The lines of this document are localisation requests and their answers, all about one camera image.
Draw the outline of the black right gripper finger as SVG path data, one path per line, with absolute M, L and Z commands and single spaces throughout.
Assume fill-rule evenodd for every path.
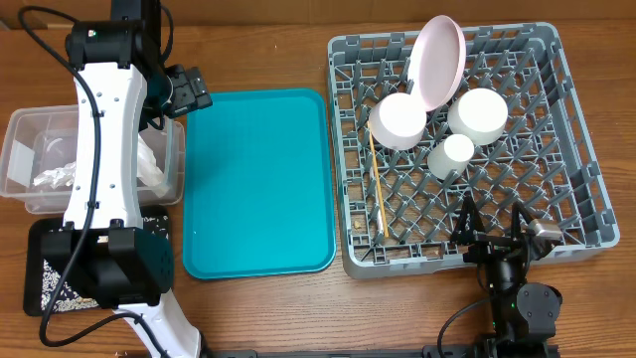
M 476 243 L 479 236 L 484 233 L 485 227 L 480 212 L 472 196 L 466 195 L 450 241 L 452 243 Z
M 520 201 L 515 202 L 512 205 L 511 214 L 511 237 L 513 239 L 532 239 L 535 235 L 534 232 L 529 229 L 522 228 L 522 222 L 525 222 L 525 224 L 529 226 L 531 221 L 534 219 L 527 210 L 526 206 Z

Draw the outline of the white cup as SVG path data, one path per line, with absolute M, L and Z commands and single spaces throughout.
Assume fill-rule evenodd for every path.
M 428 168 L 438 179 L 445 179 L 452 170 L 461 173 L 473 157 L 474 149 L 474 144 L 468 136 L 451 134 L 428 154 Z

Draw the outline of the white plastic fork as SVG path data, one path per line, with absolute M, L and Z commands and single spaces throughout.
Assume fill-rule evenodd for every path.
M 379 208 L 379 213 L 377 215 L 377 226 L 378 231 L 382 234 L 384 238 L 389 236 L 387 232 L 387 222 L 386 222 L 386 212 L 384 208 L 384 199 L 382 195 L 382 186 L 380 183 L 380 175 L 377 167 L 373 168 L 372 178 L 375 180 L 375 194 L 376 194 L 376 203 Z

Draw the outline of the white tissue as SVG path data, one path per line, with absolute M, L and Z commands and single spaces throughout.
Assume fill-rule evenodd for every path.
M 165 174 L 157 166 L 153 150 L 141 136 L 138 136 L 137 144 L 137 178 L 158 197 L 168 192 L 168 187 L 163 183 Z

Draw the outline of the white bowl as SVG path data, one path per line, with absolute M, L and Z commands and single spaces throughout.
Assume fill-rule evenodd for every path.
M 456 100 L 447 114 L 454 134 L 469 137 L 476 145 L 495 142 L 504 131 L 508 107 L 504 98 L 491 89 L 472 89 Z

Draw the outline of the wooden chopstick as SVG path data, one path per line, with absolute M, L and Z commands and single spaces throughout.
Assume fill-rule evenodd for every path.
M 381 231 L 383 233 L 383 236 L 385 239 L 388 239 L 390 237 L 389 235 L 389 231 L 388 231 L 388 223 L 387 223 L 387 217 L 386 217 L 386 210 L 385 210 L 385 205 L 384 205 L 384 198 L 383 198 L 383 192 L 382 192 L 382 185 L 381 185 L 381 176 L 379 174 L 379 168 L 378 168 L 378 162 L 377 162 L 377 156 L 376 156 L 376 149 L 375 149 L 375 141 L 374 141 L 374 137 L 373 137 L 373 133 L 372 133 L 372 126 L 371 126 L 371 122 L 368 120 L 367 121 L 367 129 L 369 130 L 369 142 L 370 142 L 370 150 L 372 153 L 372 164 L 373 164 L 373 172 L 374 172 L 374 177 L 376 179 L 376 193 L 377 193 L 377 203 L 379 205 L 380 208 L 380 217 L 381 217 Z

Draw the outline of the pink saucer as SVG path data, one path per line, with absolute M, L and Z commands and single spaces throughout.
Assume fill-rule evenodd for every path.
M 375 141 L 392 150 L 415 147 L 423 136 L 426 111 L 414 95 L 396 92 L 377 103 L 369 114 Z

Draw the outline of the white paper napkin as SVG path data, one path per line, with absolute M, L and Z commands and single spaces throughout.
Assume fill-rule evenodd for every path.
M 57 189 L 60 186 L 71 187 L 75 182 L 76 167 L 77 164 L 71 162 L 63 167 L 45 170 L 33 179 L 33 185 L 48 185 L 52 189 Z

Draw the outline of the large white plate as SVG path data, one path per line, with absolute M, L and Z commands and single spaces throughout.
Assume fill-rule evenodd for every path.
M 466 62 L 462 29 L 446 15 L 429 20 L 415 39 L 407 78 L 426 111 L 446 104 L 459 88 Z

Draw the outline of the cooked rice with peanuts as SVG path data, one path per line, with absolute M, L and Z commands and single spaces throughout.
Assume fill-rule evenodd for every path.
M 53 299 L 53 312 L 87 308 L 116 308 L 121 304 L 156 305 L 174 281 L 171 226 L 163 207 L 142 210 L 141 229 L 112 225 L 87 235 L 69 275 L 62 273 L 80 240 L 80 231 L 63 229 L 59 222 L 41 238 L 43 259 L 42 305 Z

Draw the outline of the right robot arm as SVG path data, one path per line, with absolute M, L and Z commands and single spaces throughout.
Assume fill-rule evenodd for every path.
M 546 257 L 560 243 L 561 229 L 550 220 L 533 217 L 516 202 L 511 211 L 511 228 L 504 236 L 486 232 L 473 198 L 465 197 L 451 234 L 451 242 L 465 246 L 463 260 L 477 266 L 478 282 L 487 297 L 453 314 L 437 339 L 456 318 L 488 303 L 494 332 L 485 334 L 470 349 L 470 357 L 556 357 L 548 345 L 556 335 L 556 321 L 562 295 L 554 287 L 527 279 L 531 263 Z

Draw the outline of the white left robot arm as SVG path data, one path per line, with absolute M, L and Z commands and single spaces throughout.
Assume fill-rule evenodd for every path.
M 208 357 L 172 290 L 169 241 L 146 231 L 137 193 L 138 135 L 212 103 L 197 68 L 168 66 L 172 22 L 159 0 L 115 1 L 106 21 L 74 20 L 58 62 L 74 77 L 79 136 L 74 187 L 44 259 L 70 287 L 126 321 L 154 357 Z

